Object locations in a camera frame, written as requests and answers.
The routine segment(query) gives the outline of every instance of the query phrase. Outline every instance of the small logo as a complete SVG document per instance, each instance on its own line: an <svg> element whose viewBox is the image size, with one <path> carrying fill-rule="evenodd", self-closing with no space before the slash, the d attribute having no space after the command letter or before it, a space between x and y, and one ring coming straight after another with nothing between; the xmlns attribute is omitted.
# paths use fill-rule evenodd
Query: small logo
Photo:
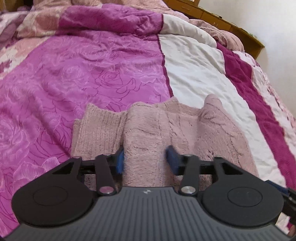
<svg viewBox="0 0 296 241"><path fill-rule="evenodd" d="M151 193L151 192L152 192L152 191L150 191L149 189L143 191L143 193L145 193L145 194L149 194L149 193Z"/></svg>

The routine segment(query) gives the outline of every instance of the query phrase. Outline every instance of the magenta fabric stripe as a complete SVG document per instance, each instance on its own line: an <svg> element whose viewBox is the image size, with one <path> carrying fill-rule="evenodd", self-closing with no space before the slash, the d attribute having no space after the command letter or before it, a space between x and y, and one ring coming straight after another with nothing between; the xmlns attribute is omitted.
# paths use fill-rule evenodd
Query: magenta fabric stripe
<svg viewBox="0 0 296 241"><path fill-rule="evenodd" d="M160 29L160 31L162 30L162 28L163 28L163 14L161 15L162 16L162 23L161 23L161 29ZM160 50L160 52L161 52L161 54L162 54L162 57L163 57L163 61L162 61L162 63L161 63L161 65L162 65L162 67L163 67L163 74L164 74L164 76L165 76L165 79L166 79L166 85L167 85L167 88L168 88L168 91L169 91L169 94L170 94L170 97L173 97L174 96L174 94L173 94L173 90L172 90L172 88L171 88L171 86L170 86L170 79L169 79L169 77L168 77L168 72L167 72L167 70L166 70L166 67L165 67L165 55L163 54L163 51L161 50L161 44L160 44L160 39L159 39L159 36L157 35L157 41L158 41L158 47L159 47L159 50Z"/></svg>
<svg viewBox="0 0 296 241"><path fill-rule="evenodd" d="M225 60L226 77L237 89L238 94L247 102L256 116L256 121L269 145L287 186L296 187L296 161L285 139L284 130L275 119L269 105L252 84L252 67L232 51L217 43Z"/></svg>
<svg viewBox="0 0 296 241"><path fill-rule="evenodd" d="M117 4L103 4L102 8L74 5L62 14L56 35L88 29L142 36L159 33L162 24L162 14L148 10Z"/></svg>

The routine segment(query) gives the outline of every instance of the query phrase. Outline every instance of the wooden drawer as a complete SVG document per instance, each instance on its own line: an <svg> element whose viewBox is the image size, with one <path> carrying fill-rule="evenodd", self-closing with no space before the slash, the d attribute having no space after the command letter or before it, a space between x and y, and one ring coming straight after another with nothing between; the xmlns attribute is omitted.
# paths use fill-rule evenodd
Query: wooden drawer
<svg viewBox="0 0 296 241"><path fill-rule="evenodd" d="M231 25L230 24L224 22L219 17L216 17L214 15L208 14L206 12L203 13L201 19L204 20L205 22L213 25L214 27L220 29L220 30L229 31L230 28L231 28Z"/></svg>
<svg viewBox="0 0 296 241"><path fill-rule="evenodd" d="M191 0L179 0L179 1L184 2L186 4L189 4L189 5L192 5L192 6L195 6L195 7L197 7L198 3L200 2L200 0L194 0L194 1L191 1Z"/></svg>
<svg viewBox="0 0 296 241"><path fill-rule="evenodd" d="M248 34L245 30L238 27L231 27L230 32L236 35L244 46L245 52L252 55L254 59L256 59L264 46L256 41L252 36Z"/></svg>
<svg viewBox="0 0 296 241"><path fill-rule="evenodd" d="M191 6L191 5L186 4L184 2L177 1L177 0L169 0L168 6L174 10L188 14L188 15L193 16L194 18L198 18L198 19L201 18L202 13L203 13L202 10L195 8L194 6Z"/></svg>

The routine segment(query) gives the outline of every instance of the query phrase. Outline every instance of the gray ribbed surface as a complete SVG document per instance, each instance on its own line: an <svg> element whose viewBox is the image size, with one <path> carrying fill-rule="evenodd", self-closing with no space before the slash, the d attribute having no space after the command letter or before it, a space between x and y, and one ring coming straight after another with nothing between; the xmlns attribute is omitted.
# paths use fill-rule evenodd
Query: gray ribbed surface
<svg viewBox="0 0 296 241"><path fill-rule="evenodd" d="M80 220L55 229L20 225L7 241L286 241L275 226L240 230L207 216L173 188L123 188L100 198Z"/></svg>

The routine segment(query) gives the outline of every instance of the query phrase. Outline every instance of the white wall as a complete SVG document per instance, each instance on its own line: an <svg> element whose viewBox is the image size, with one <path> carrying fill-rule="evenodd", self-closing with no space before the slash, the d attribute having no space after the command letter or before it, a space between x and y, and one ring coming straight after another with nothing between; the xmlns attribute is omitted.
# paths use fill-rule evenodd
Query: white wall
<svg viewBox="0 0 296 241"><path fill-rule="evenodd" d="M257 36L257 58L296 117L296 0L200 0L199 6Z"/></svg>

